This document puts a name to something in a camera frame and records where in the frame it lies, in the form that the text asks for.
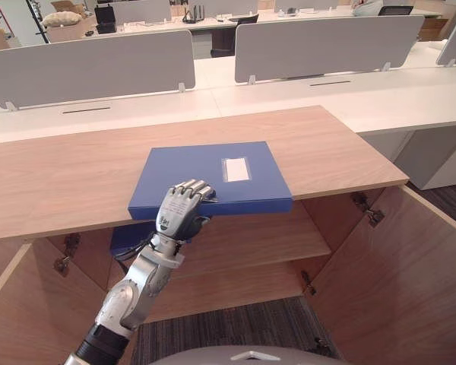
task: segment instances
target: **robotic arm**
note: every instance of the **robotic arm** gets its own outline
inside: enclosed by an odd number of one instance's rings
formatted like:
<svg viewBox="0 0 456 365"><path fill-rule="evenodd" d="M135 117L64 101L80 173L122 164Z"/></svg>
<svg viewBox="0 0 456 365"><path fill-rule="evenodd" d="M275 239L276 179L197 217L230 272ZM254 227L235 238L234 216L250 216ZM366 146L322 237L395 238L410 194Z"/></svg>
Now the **robotic arm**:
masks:
<svg viewBox="0 0 456 365"><path fill-rule="evenodd" d="M167 192L156 219L156 233L140 251L127 275L107 294L93 327L65 365L115 365L131 336L144 323L156 296L184 256L179 249L209 221L197 215L214 190L202 180L189 180Z"/></svg>

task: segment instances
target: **white desk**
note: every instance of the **white desk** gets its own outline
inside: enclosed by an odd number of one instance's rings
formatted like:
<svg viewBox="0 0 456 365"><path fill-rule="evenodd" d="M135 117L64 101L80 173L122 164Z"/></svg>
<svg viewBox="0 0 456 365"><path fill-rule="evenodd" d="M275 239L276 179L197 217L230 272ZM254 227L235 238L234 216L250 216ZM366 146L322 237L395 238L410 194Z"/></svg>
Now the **white desk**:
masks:
<svg viewBox="0 0 456 365"><path fill-rule="evenodd" d="M303 10L295 17L279 17L277 13L274 13L273 10L260 10L258 16L259 23L265 23L270 21L297 21L297 20L305 20L305 19L314 19L314 18L322 18L322 17L352 17L353 14L351 12L351 8L349 5L341 5L338 6L334 10L327 10L327 11L310 11L310 10ZM420 9L413 9L412 15L423 15L425 17L440 17L442 14L434 12L434 11L427 11L427 10L420 10ZM145 24L144 22L136 22L136 23L128 23L125 25L119 25L117 27L117 33L107 33L107 34L95 34L92 37L114 37L118 34L123 33L137 33L137 32L159 32L159 31L167 31L167 30L181 30L181 29L188 29L188 30L210 30L210 29L222 29L222 28L230 28L235 27L236 23L232 21L225 20L223 22L219 22L216 19L210 17L206 18L203 21L199 21L196 24L186 24L182 22L182 17L173 17L172 21L168 23L162 24Z"/></svg>
<svg viewBox="0 0 456 365"><path fill-rule="evenodd" d="M51 135L208 119L322 105L358 133L456 124L456 66L432 66L439 53L418 43L403 68L256 85L236 84L234 58L196 60L196 88L8 112L0 109L0 142ZM427 62L412 68L413 57ZM350 81L343 84L326 84ZM66 113L109 107L80 113Z"/></svg>

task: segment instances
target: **desk cable slot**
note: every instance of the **desk cable slot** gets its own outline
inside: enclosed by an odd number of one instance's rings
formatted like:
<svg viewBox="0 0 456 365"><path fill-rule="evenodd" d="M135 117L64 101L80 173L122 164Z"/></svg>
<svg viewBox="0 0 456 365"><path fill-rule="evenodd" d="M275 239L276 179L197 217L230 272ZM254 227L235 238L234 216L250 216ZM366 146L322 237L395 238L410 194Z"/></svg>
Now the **desk cable slot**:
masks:
<svg viewBox="0 0 456 365"><path fill-rule="evenodd" d="M310 84L309 86L321 86L321 85L331 85L331 84L346 84L347 82L351 82L351 81L350 80L345 80L345 81L321 82L320 84Z"/></svg>
<svg viewBox="0 0 456 365"><path fill-rule="evenodd" d="M93 112L95 110L107 110L112 109L109 106L105 106L103 108L91 108L91 109L80 109L80 110L70 110L68 112L62 112L63 114L70 114L70 113L81 113L81 112Z"/></svg>

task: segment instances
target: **blue binder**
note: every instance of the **blue binder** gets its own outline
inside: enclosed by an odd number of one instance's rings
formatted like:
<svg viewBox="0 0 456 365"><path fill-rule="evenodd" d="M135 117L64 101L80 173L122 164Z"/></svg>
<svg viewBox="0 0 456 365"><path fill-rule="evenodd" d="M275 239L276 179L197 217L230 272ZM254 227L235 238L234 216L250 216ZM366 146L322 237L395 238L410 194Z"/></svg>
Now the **blue binder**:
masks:
<svg viewBox="0 0 456 365"><path fill-rule="evenodd" d="M218 202L203 202L201 215L290 211L292 195L266 142L152 148L128 205L135 220L155 219L170 186L202 179Z"/></svg>

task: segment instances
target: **white label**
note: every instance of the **white label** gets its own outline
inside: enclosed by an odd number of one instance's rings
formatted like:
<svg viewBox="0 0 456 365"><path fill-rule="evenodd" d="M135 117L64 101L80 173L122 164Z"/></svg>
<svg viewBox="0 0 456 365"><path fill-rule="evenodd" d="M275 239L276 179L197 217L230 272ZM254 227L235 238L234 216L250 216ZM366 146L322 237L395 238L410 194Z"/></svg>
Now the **white label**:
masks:
<svg viewBox="0 0 456 365"><path fill-rule="evenodd" d="M225 177L228 183L250 180L249 169L246 166L245 158L227 158L224 162Z"/></svg>

